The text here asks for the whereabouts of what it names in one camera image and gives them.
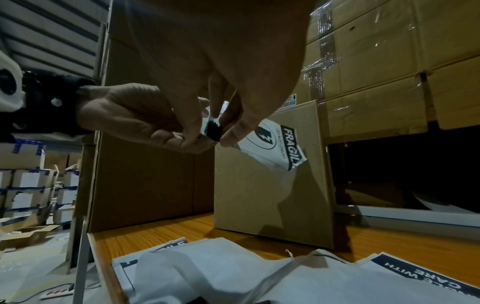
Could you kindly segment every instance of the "floor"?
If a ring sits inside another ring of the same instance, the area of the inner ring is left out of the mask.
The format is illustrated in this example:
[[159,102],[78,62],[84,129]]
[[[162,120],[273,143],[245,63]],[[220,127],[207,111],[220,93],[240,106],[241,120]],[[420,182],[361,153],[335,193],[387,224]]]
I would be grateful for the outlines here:
[[[65,262],[69,231],[60,231],[50,235],[45,242],[7,252],[0,258],[0,300],[7,303],[22,302],[25,304],[70,304],[73,296],[40,300],[40,295],[48,291],[68,288],[68,285],[41,292],[50,287],[75,281],[75,269],[68,274]],[[99,275],[95,264],[88,266],[84,303],[106,303],[106,293],[100,286]]]

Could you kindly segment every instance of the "wooden table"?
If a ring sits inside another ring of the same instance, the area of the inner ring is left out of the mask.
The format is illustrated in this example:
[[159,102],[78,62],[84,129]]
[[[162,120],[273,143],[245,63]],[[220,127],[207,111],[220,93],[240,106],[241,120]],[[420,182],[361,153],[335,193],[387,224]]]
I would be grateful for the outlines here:
[[[480,243],[452,237],[377,229],[358,225],[357,217],[335,218],[336,250],[339,257],[354,262],[382,251],[433,271],[480,286]],[[198,215],[89,234],[103,286],[113,304],[128,303],[111,267],[113,258],[185,237],[188,242],[224,237],[265,259],[286,258],[317,249],[312,246],[256,237],[213,228],[213,215]]]

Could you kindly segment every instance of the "black sleeve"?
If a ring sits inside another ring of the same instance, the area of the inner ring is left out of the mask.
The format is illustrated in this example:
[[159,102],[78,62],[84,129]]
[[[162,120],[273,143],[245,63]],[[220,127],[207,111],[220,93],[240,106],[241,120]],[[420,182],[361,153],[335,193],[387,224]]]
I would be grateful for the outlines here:
[[77,90],[95,85],[90,79],[30,69],[23,72],[25,106],[12,113],[0,113],[0,141],[11,133],[53,133],[70,136],[91,131],[80,128],[75,117]]

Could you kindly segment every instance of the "white label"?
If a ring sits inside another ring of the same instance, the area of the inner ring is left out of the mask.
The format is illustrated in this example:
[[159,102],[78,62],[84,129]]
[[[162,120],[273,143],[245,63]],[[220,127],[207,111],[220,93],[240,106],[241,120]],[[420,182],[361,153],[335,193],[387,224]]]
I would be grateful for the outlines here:
[[74,216],[74,211],[63,211],[60,216],[60,223],[70,222]]
[[30,193],[19,193],[15,195],[13,198],[13,202],[11,204],[12,209],[17,209],[17,208],[28,208],[30,207],[30,204],[32,203],[32,197],[34,195]]
[[21,175],[20,188],[38,187],[40,173],[24,173]]
[[77,187],[79,185],[79,178],[78,175],[72,173],[69,187]]
[[32,214],[31,211],[15,212],[15,213],[13,213],[13,216],[12,216],[12,217],[29,216],[29,215],[31,215],[31,214]]
[[283,103],[283,105],[279,108],[281,109],[286,109],[286,108],[291,108],[297,105],[297,95],[293,94],[290,95],[287,100]]
[[77,191],[76,190],[65,190],[63,193],[63,200],[61,204],[72,204],[74,201],[77,200]]

